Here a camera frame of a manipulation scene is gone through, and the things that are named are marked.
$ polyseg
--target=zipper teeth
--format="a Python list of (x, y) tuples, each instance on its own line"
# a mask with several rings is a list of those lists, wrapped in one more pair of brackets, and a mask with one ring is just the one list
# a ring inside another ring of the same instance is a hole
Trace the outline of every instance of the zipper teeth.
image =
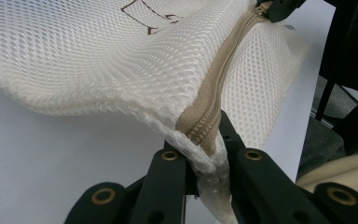
[(197, 122), (197, 124), (187, 133), (187, 137), (196, 145), (198, 145), (203, 138), (210, 132), (213, 128), (215, 123), (218, 121), (219, 118), (219, 111), (220, 111), (220, 98), (219, 95), (221, 94), (222, 87), (223, 87), (223, 80), (226, 78), (227, 68), (231, 62), (231, 58), (235, 53), (236, 47), (240, 44), (243, 38), (243, 32), (248, 28), (249, 25), (255, 20), (257, 16), (262, 16), (265, 8), (263, 7), (256, 7), (254, 9), (254, 13), (244, 22), (244, 25), (241, 29), (240, 35), (238, 36), (235, 45), (232, 51), (229, 53), (225, 63), (224, 69), (221, 73), (219, 73), (217, 79), (214, 81), (213, 86), (213, 97), (212, 101), (208, 103), (208, 107), (206, 112), (203, 114), (201, 119)]

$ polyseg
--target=beige fabric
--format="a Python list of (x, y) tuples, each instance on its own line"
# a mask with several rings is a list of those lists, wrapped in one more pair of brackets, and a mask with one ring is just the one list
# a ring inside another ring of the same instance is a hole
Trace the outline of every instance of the beige fabric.
[(318, 184), (326, 182), (342, 184), (358, 192), (358, 155), (330, 161), (303, 175), (296, 184), (313, 192)]

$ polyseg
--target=white mesh fabric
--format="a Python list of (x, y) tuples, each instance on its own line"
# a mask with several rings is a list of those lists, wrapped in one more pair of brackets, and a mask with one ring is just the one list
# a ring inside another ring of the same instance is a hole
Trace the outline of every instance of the white mesh fabric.
[[(177, 132), (175, 123), (197, 97), (214, 56), (251, 4), (255, 0), (1, 0), (0, 90), (48, 115), (133, 114), (188, 157), (201, 199), (222, 223), (235, 223), (220, 134), (210, 158)], [(283, 34), (282, 27), (257, 27), (237, 49), (223, 98), (223, 108), (242, 139), (246, 136), (247, 146), (247, 138), (256, 139), (255, 146), (267, 138), (301, 62), (301, 50), (292, 52), (287, 45), (303, 47)], [(270, 39), (278, 45), (267, 45)], [(266, 53), (267, 48), (276, 53)], [(260, 58), (267, 65), (252, 70)], [(244, 79), (247, 74), (252, 79)], [(253, 83), (267, 85), (267, 93), (243, 91), (248, 89), (243, 85)], [(269, 101), (243, 101), (261, 95)], [(264, 109), (271, 113), (257, 117)], [(241, 123), (247, 118), (260, 121)], [(252, 128), (255, 135), (246, 133)]]
[(222, 108), (247, 147), (263, 148), (308, 45), (282, 23), (257, 24), (230, 64)]

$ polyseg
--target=zipper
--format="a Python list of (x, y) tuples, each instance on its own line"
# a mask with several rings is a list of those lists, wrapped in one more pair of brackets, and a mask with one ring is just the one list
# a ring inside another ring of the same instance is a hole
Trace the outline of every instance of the zipper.
[(215, 152), (215, 138), (221, 119), (221, 92), (227, 70), (236, 48), (249, 30), (257, 23), (267, 21), (271, 1), (252, 7), (237, 21), (233, 31), (218, 50), (203, 80), (193, 105), (185, 109), (175, 129), (184, 133), (195, 145), (201, 146), (208, 156)]

